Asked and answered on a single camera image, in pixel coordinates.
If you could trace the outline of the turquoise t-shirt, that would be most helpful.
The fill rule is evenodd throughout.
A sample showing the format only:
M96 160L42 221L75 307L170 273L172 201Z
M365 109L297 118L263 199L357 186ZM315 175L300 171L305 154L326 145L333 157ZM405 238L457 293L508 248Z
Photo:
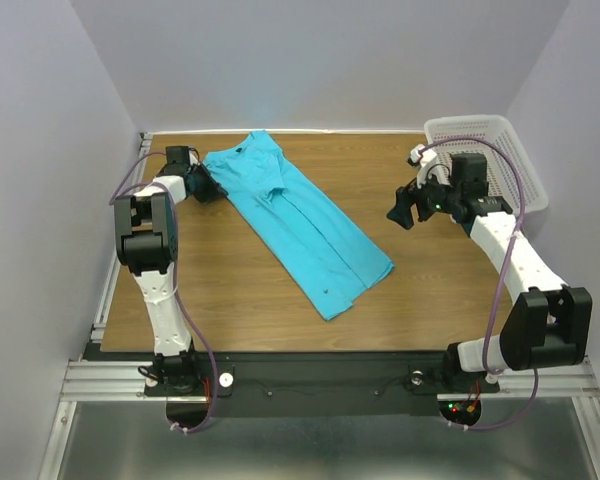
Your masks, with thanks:
M324 320L352 308L392 272L392 260L268 132L251 132L207 154L204 164Z

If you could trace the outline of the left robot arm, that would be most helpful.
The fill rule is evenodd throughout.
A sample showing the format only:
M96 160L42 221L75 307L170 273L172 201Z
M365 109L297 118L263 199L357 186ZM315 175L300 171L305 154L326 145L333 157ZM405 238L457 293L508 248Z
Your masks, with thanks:
M141 367L153 395L189 395L209 381L197 365L194 340L177 287L176 205L190 197L207 204L227 196L191 146L169 146L166 163L146 184L127 185L126 174L109 204L114 209L118 261L138 285L153 332L154 356Z

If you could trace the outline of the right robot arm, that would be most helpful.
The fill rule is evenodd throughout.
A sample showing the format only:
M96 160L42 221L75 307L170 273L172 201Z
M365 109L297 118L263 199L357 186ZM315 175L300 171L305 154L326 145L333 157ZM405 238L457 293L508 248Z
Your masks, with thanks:
M417 146L408 158L416 177L397 189L389 220L404 229L436 213L461 225L499 274L496 292L509 293L512 309L499 333L452 343L440 366L442 383L462 390L476 375L578 365L583 362L593 300L571 287L542 260L521 231L521 213L489 193L487 159L459 153L450 165Z

